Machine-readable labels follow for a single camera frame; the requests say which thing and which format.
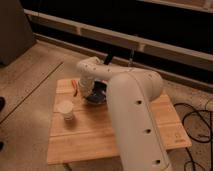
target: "cable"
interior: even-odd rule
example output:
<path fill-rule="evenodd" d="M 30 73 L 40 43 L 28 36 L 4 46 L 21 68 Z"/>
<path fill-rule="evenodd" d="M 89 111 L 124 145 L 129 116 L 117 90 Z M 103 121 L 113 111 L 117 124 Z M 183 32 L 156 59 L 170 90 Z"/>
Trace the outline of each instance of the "cable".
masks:
<path fill-rule="evenodd" d="M 189 158 L 190 158 L 190 161 L 188 161 L 186 163 L 192 163 L 192 170 L 196 171 L 195 161 L 194 161 L 194 159 L 192 157 L 192 154 L 191 154 L 191 152 L 189 151 L 188 148 L 185 148 L 185 149 L 186 149 L 186 152 L 187 152 L 187 154 L 189 155 Z M 187 166 L 186 163 L 184 164 L 184 171 L 186 171 L 186 166 Z"/>
<path fill-rule="evenodd" d="M 213 112 L 212 111 L 210 111 L 210 110 L 207 110 L 207 105 L 208 105 L 208 103 L 210 102 L 210 101 L 212 101 L 213 100 L 213 98 L 211 98 L 211 99 L 209 99 L 207 102 L 206 102 L 206 104 L 205 104 L 205 107 L 204 107 L 204 110 L 197 110 L 197 109 L 195 109 L 193 106 L 191 106 L 191 105 L 189 105 L 189 104 L 187 104 L 187 103 L 177 103 L 177 104 L 175 104 L 174 106 L 175 107 L 177 107 L 177 106 L 185 106 L 185 107 L 188 107 L 188 108 L 190 108 L 190 109 L 192 109 L 192 111 L 191 112 L 189 112 L 189 113 L 186 113 L 185 115 L 184 115 L 184 117 L 183 117 L 183 119 L 182 119 L 182 123 L 183 123 L 183 126 L 185 126 L 185 121 L 190 117 L 190 116 L 198 116 L 199 118 L 200 118 L 200 120 L 204 123 L 204 125 L 205 126 L 207 126 L 208 127 L 208 129 L 209 129 L 209 136 L 207 135 L 198 135 L 199 137 L 205 137 L 205 138 L 207 138 L 207 140 L 201 140 L 201 139 L 198 139 L 198 138 L 195 138 L 195 137 L 193 137 L 188 131 L 187 131 L 187 134 L 188 134 L 188 136 L 192 139 L 192 140 L 194 140 L 195 142 L 197 142 L 197 143 L 201 143 L 201 144 L 204 144 L 204 143 L 211 143 L 210 144 L 210 148 L 211 148 L 211 153 L 210 153 L 210 157 L 211 157 L 211 167 L 210 167 L 210 171 L 213 171 L 213 143 L 212 143 L 212 141 L 213 141 L 213 132 L 212 132 L 212 114 L 213 114 Z M 209 116 L 210 116 L 210 118 L 209 118 L 209 123 L 205 120 L 205 118 L 204 118 L 204 116 L 202 116 L 202 114 L 208 114 Z M 187 169 L 187 166 L 188 166 L 188 164 L 192 164 L 192 170 L 193 171 L 196 171 L 196 166 L 198 166 L 198 167 L 200 167 L 202 170 L 204 170 L 205 171 L 205 168 L 202 166 L 202 165 L 200 165 L 199 163 L 197 163 L 197 162 L 195 162 L 194 161 L 194 159 L 193 159 L 193 156 L 192 156 L 192 154 L 191 154 L 191 152 L 190 152 L 190 150 L 188 149 L 188 148 L 186 148 L 186 152 L 187 152 L 187 154 L 188 154 L 188 156 L 189 156 L 189 158 L 190 158 L 190 161 L 187 161 L 185 164 L 184 164 L 184 171 L 186 171 L 186 169 Z"/>

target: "small object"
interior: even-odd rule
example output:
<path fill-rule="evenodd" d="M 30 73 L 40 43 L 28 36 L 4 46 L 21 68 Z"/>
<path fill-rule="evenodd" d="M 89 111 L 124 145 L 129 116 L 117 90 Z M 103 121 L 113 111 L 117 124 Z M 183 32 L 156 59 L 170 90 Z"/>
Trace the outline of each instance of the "small object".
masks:
<path fill-rule="evenodd" d="M 77 85 L 77 83 L 76 83 L 75 80 L 71 80 L 71 83 L 72 83 L 72 86 L 73 86 L 73 88 L 74 88 L 74 90 L 75 90 L 75 93 L 74 93 L 73 96 L 76 97 L 77 94 L 78 94 L 78 85 Z"/>
<path fill-rule="evenodd" d="M 86 100 L 93 105 L 100 105 L 106 103 L 106 87 L 107 85 L 100 81 L 95 81 L 92 93 Z"/>
<path fill-rule="evenodd" d="M 64 100 L 57 105 L 57 110 L 61 113 L 65 120 L 72 120 L 74 118 L 73 114 L 73 103 L 69 100 Z"/>
<path fill-rule="evenodd" d="M 5 106 L 5 99 L 4 97 L 0 97 L 0 111 L 2 111 L 4 106 Z"/>
<path fill-rule="evenodd" d="M 0 151 L 3 150 L 3 147 L 4 147 L 4 143 L 2 141 L 0 141 Z"/>

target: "black cable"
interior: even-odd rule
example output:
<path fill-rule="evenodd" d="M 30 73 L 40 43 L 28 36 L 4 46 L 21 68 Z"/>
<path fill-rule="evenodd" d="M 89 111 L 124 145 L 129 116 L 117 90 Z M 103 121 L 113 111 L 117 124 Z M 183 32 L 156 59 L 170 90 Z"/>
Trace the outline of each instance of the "black cable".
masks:
<path fill-rule="evenodd" d="M 177 107 L 177 106 L 185 106 L 185 107 L 188 107 L 188 108 L 192 109 L 191 112 L 189 112 L 189 113 L 187 113 L 187 114 L 184 115 L 184 117 L 183 117 L 183 119 L 182 119 L 183 126 L 185 126 L 185 121 L 187 120 L 187 118 L 189 118 L 190 116 L 198 116 L 198 117 L 201 119 L 201 121 L 208 127 L 208 129 L 209 129 L 209 131 L 210 131 L 209 136 L 206 136 L 206 135 L 199 135 L 199 137 L 206 137 L 206 138 L 208 138 L 207 140 L 200 140 L 200 139 L 198 139 L 198 138 L 195 138 L 195 137 L 193 137 L 188 131 L 187 131 L 187 134 L 188 134 L 188 136 L 189 136 L 192 140 L 194 140 L 195 142 L 198 142 L 198 143 L 201 143 L 201 144 L 204 144 L 204 143 L 211 143 L 211 144 L 210 144 L 210 148 L 211 148 L 211 153 L 210 153 L 210 157 L 211 157 L 211 168 L 210 168 L 210 171 L 213 171 L 213 170 L 212 170 L 212 169 L 213 169 L 213 146 L 212 146 L 212 145 L 213 145 L 213 144 L 212 144 L 212 141 L 213 141 L 212 114 L 213 114 L 213 112 L 210 111 L 210 110 L 207 110 L 207 105 L 208 105 L 208 103 L 209 103 L 211 100 L 213 100 L 213 98 L 211 98 L 211 99 L 209 99 L 209 100 L 207 101 L 207 103 L 205 104 L 205 109 L 204 109 L 204 110 L 197 110 L 197 109 L 195 109 L 193 106 L 191 106 L 191 105 L 189 105 L 189 104 L 187 104 L 187 103 L 177 103 L 177 104 L 175 104 L 174 106 L 175 106 L 175 107 Z M 204 116 L 202 116 L 202 114 L 204 114 L 204 113 L 205 113 L 205 114 L 207 113 L 207 114 L 210 116 L 209 123 L 205 120 Z M 200 167 L 202 170 L 205 171 L 205 168 L 204 168 L 202 165 L 200 165 L 199 163 L 197 163 L 197 162 L 194 161 L 194 159 L 193 159 L 193 157 L 192 157 L 192 154 L 191 154 L 191 152 L 189 151 L 188 148 L 186 148 L 186 152 L 187 152 L 187 154 L 188 154 L 188 156 L 189 156 L 189 158 L 190 158 L 190 161 L 187 161 L 187 162 L 184 164 L 184 171 L 186 171 L 187 166 L 188 166 L 188 164 L 190 164 L 190 163 L 192 164 L 192 170 L 193 170 L 193 171 L 196 171 L 196 166 Z"/>
<path fill-rule="evenodd" d="M 190 161 L 188 161 L 187 163 L 189 163 L 189 162 L 192 163 L 192 170 L 196 171 L 195 161 L 192 157 L 192 154 L 191 154 L 191 152 L 189 151 L 188 148 L 185 148 L 185 149 L 186 149 L 186 152 L 187 152 L 187 154 L 189 155 L 189 158 L 190 158 Z M 184 164 L 184 171 L 186 171 L 186 166 L 187 166 L 187 164 L 185 163 Z"/>
<path fill-rule="evenodd" d="M 104 65 L 108 65 L 112 61 L 113 57 L 114 57 L 114 53 L 109 52 L 107 57 L 104 60 Z"/>
<path fill-rule="evenodd" d="M 184 171 L 186 171 L 187 166 L 188 166 L 188 164 L 190 164 L 190 163 L 191 163 L 191 161 L 188 161 L 188 162 L 186 162 L 186 163 L 184 164 Z M 205 169 L 202 165 L 200 165 L 199 163 L 194 162 L 194 164 L 197 165 L 197 166 L 199 166 L 203 171 L 206 170 L 206 169 Z"/>

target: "screw hole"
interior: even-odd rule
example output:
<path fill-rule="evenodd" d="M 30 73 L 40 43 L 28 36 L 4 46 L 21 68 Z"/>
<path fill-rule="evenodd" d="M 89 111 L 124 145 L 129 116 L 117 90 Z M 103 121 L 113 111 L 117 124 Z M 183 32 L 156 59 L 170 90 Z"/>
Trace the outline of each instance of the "screw hole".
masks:
<path fill-rule="evenodd" d="M 150 134 L 150 133 L 152 132 L 152 130 L 151 130 L 151 129 L 146 129 L 144 132 L 145 132 L 146 134 Z"/>
<path fill-rule="evenodd" d="M 137 104 L 137 105 L 140 105 L 140 104 L 142 104 L 142 101 L 141 101 L 141 100 L 137 100 L 137 101 L 136 101 L 136 104 Z"/>
<path fill-rule="evenodd" d="M 160 160 L 155 160 L 155 161 L 154 161 L 154 164 L 155 164 L 155 165 L 159 165 L 160 162 L 161 162 Z"/>

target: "shoe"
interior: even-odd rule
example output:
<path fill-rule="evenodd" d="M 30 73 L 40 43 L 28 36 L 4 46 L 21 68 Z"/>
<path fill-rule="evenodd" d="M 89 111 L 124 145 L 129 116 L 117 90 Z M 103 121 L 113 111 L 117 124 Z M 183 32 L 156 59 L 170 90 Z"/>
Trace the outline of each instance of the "shoe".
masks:
<path fill-rule="evenodd" d="M 5 99 L 4 97 L 0 97 L 0 112 L 2 111 L 4 106 L 5 106 Z"/>

